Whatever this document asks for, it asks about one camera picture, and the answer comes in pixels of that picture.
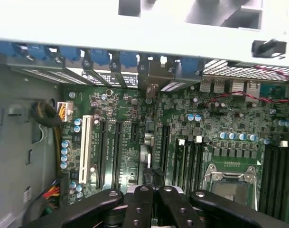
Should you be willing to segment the CPU socket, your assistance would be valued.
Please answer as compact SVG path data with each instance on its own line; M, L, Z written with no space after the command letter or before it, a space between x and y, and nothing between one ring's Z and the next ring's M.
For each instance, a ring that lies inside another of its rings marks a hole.
M257 182L254 166L245 171L222 171L211 163L203 176L201 189L258 210Z

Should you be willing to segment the long black expansion slot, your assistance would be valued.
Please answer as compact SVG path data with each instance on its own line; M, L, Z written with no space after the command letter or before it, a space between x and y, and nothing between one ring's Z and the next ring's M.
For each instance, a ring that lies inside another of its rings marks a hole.
M115 125L115 137L113 146L113 169L112 169L112 188L119 188L119 177L121 169L121 148L122 148L123 123L117 122Z
M161 147L160 147L160 167L162 171L166 173L167 168L167 156L170 139L170 127L168 125L162 125Z
M101 121L99 132L99 153L97 158L97 180L96 188L102 189L105 182L106 172L106 155L107 155L107 132L108 124L106 121Z

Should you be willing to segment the white expansion slot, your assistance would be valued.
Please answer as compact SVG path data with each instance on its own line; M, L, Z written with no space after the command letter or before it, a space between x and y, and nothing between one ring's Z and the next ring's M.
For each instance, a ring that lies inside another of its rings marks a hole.
M92 115L83 115L80 147L79 183L86 184L89 180L91 149L92 149Z

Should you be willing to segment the green RAM stick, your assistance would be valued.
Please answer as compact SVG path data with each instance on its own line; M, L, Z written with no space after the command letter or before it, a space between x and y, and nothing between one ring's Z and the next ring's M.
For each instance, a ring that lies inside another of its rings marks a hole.
M178 147L178 154L177 154L177 186L181 188L183 188L185 155L186 155L185 146L180 145Z

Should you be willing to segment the white power connector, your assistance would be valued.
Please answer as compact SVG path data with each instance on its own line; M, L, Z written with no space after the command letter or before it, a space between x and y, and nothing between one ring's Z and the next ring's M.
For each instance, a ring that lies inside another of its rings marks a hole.
M70 123L73 118L73 102L57 102L56 111L62 122Z

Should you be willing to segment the grey power supply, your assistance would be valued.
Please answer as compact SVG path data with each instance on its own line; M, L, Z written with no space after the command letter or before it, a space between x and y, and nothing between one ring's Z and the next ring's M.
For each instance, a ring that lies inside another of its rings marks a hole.
M59 99L56 84L0 69L0 228L16 228L56 176L53 131L38 125L34 101Z

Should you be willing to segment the green motherboard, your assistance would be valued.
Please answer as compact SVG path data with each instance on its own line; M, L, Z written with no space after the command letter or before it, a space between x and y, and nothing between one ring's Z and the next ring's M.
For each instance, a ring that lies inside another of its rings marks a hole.
M235 93L259 100L245 102L234 96ZM145 112L143 92L138 90L110 89L103 87L66 86L64 102L73 102L73 118L65 122L62 130L63 142L60 155L60 169L68 174L68 194L66 200L72 204L102 190L112 188L113 146L115 125L123 123L121 169L119 190L126 192L129 187L144 183L146 164L140 162L140 146L143 145ZM184 188L189 195L194 191L196 148L191 191L187 190L189 144L205 142L208 148L206 162L201 167L201 189L207 166L216 164L222 171L245 171L254 166L258 178L258 210L264 213L265 207L265 151L266 145L273 149L272 175L268 215L274 216L276 195L276 151L279 147L289 150L289 98L253 97L244 92L222 94L200 92L198 86L180 91L160 92L158 107L159 123L170 127L170 139L166 173L153 169L157 180L165 185L175 184L177 140L185 139L186 164ZM92 151L89 180L79 183L80 147L83 115L92 115ZM105 182L102 189L96 188L97 158L99 153L99 132L101 121L108 124ZM139 124L138 142L131 142L131 124ZM286 207L289 212L289 162L286 182Z

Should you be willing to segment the silver rear port block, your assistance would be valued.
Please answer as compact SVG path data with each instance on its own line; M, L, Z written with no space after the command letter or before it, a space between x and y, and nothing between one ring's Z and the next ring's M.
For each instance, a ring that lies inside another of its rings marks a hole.
M244 92L248 95L251 95L253 97L259 98L260 97L260 88L261 84L256 81L251 81L251 80L234 80L232 83L232 92ZM254 102L257 103L259 100L250 98L246 95L235 93L234 96L237 98L241 99L242 101L245 102Z

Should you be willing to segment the silver USB port stack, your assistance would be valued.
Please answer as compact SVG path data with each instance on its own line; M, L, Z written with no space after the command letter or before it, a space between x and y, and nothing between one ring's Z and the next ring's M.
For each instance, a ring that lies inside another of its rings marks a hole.
M230 90L231 81L219 78L204 78L199 87L200 92L222 94Z

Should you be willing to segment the teal rear port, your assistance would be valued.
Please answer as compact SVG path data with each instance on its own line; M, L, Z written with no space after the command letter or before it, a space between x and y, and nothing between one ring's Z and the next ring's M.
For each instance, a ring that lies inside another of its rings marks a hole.
M260 97L279 99L286 97L286 87L281 85L261 84Z

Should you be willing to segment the black open PC case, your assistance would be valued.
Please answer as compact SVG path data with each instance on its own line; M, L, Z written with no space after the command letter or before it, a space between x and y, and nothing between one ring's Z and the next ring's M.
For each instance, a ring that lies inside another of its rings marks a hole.
M69 187L68 174L60 169L60 155L63 142L62 130L64 122L62 122L58 116L56 107L57 102L63 102L65 99L64 89L66 86L103 87L110 89L138 90L142 92L142 90L138 88L139 73L137 66L140 61L142 59L155 60L159 59L160 56L166 56L167 62L174 62L176 67L175 78L162 89L170 93L191 86L200 87L200 83L204 78L219 78L231 81L230 90L228 92L232 91L232 83L234 80L251 80L259 82L260 84L285 86L286 97L289 98L288 66L268 66L258 63L245 63L225 59L205 59L199 57L203 61L202 71L199 74L183 75L180 63L183 56L125 51L136 53L138 60L136 67L125 68L120 63L120 53L124 50L103 49L108 51L111 61L109 65L100 66L91 60L90 53L93 48L78 47L81 49L81 57L79 61L70 61L61 55L59 46L62 45L36 44L30 42L11 43L15 45L17 55L11 57L0 53L0 69L9 70L24 76L30 76L54 83L57 85L59 92L59 99L53 104L44 100L37 100L32 103L29 110L32 119L38 125L50 128L53 131L56 176L49 186L46 187L27 207L21 225L16 228L23 228L24 225L38 218L76 203L70 204L66 200ZM27 45L29 44L43 45L45 48L46 59L38 60L29 55L27 48ZM144 183L141 185L150 186L154 189L151 228L176 228L173 219L170 218L169 211L163 204L158 193L159 187L166 185L162 184L161 181L158 181L156 178L157 175L152 169L144 169ZM121 191L125 195L124 205L128 204L135 188L138 186L140 185L129 187L126 192ZM190 194L186 195L178 186L169 186L175 187L184 201L189 201ZM227 228L222 220L207 215L197 208L194 208L194 210L196 210L200 219L203 221L205 228ZM275 218L271 215L268 216L289 224L289 212L285 212L284 215L285 220ZM105 219L106 223L100 222L92 228L121 228L123 217L123 215L107 215Z

